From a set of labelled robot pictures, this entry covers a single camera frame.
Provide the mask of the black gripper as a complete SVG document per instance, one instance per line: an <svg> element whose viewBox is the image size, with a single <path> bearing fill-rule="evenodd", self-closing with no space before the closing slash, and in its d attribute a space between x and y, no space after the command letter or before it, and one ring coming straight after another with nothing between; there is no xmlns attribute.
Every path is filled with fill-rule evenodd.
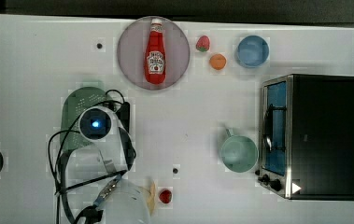
<svg viewBox="0 0 354 224"><path fill-rule="evenodd" d="M125 102L116 110L116 115L127 133L130 131L130 109L130 104L128 102Z"/></svg>

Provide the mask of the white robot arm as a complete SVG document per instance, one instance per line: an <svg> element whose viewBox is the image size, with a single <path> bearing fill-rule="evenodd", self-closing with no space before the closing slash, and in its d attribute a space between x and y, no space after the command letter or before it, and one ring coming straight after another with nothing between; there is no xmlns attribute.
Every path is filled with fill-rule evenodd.
<svg viewBox="0 0 354 224"><path fill-rule="evenodd" d="M83 144L56 161L64 224L151 224L145 193L125 176L136 153L120 116L97 103L68 127Z"/></svg>

